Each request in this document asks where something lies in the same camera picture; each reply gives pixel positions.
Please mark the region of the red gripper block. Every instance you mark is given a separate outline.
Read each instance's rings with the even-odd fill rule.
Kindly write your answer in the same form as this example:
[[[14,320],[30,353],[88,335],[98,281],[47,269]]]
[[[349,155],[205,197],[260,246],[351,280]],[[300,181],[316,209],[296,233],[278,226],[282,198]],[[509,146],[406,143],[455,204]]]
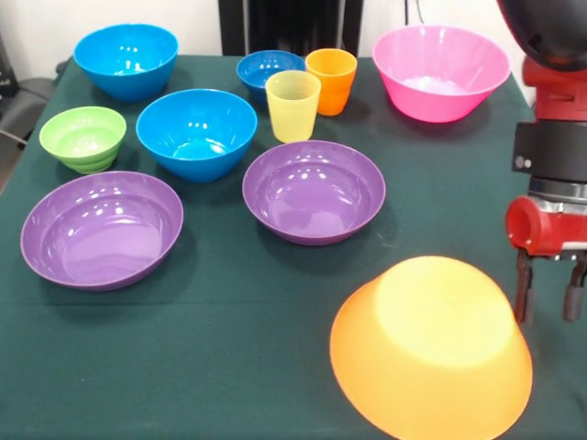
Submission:
[[[505,230],[510,243],[519,248],[515,319],[519,324],[529,324],[534,312],[531,256],[551,257],[563,251],[585,250],[586,206],[518,196],[508,206]],[[580,319],[585,278],[586,257],[578,256],[564,295],[563,319],[566,322]]]

